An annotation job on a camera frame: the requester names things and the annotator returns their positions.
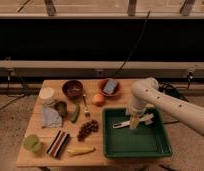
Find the black wall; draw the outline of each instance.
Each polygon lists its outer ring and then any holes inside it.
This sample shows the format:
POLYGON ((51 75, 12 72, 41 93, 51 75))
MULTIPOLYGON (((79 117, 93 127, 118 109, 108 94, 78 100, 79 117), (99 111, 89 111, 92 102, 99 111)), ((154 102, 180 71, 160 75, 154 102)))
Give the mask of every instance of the black wall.
MULTIPOLYGON (((0 19, 0 59, 122 61, 144 20, 0 19)), ((204 20, 151 20, 132 61, 204 61, 204 20)))

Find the banana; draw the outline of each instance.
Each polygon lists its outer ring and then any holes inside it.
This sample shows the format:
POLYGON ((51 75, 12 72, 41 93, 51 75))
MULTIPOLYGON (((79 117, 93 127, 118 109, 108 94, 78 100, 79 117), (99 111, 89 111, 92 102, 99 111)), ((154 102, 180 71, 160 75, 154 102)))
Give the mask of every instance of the banana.
POLYGON ((89 152, 93 152, 95 150, 94 147, 71 147, 67 149, 67 152, 69 153, 70 156, 75 156, 75 155, 80 155, 80 154, 85 154, 89 152))

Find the green cup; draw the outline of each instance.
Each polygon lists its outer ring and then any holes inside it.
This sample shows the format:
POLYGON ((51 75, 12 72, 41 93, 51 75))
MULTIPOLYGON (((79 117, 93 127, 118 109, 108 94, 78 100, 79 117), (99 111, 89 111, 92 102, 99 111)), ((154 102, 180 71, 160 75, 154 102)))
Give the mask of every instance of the green cup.
POLYGON ((26 150, 37 152, 41 149, 42 143, 37 135, 32 134, 27 136, 23 141, 23 147, 26 150))

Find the grapes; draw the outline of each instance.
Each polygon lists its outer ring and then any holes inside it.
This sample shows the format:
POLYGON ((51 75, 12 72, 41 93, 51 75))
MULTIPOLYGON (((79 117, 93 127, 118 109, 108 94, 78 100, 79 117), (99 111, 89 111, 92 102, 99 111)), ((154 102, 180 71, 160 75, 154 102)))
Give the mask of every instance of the grapes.
POLYGON ((77 136, 78 141, 84 141, 84 139, 91 134, 91 132, 97 132, 99 129, 99 124, 96 120, 91 120, 87 123, 84 123, 77 136))

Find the green object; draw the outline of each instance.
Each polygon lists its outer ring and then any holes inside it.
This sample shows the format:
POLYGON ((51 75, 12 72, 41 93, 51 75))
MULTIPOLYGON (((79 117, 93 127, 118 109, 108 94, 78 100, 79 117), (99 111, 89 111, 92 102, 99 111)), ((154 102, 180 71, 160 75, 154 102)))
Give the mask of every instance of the green object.
POLYGON ((76 120, 77 120, 77 118, 78 118, 78 116, 79 116, 79 111, 80 111, 80 106, 79 106, 78 103, 76 103, 75 111, 74 111, 74 113, 73 113, 73 116, 70 118, 70 121, 71 121, 72 123, 75 123, 75 122, 76 122, 76 120))
POLYGON ((155 108, 146 113, 153 113, 151 125, 139 123, 135 130, 129 127, 114 129, 113 124, 129 120, 125 108, 106 108, 103 110, 104 155, 107 158, 120 157, 167 157, 172 149, 162 118, 155 108))
POLYGON ((35 134, 27 136, 23 141, 23 147, 26 150, 37 152, 41 149, 42 144, 39 140, 39 137, 35 134))

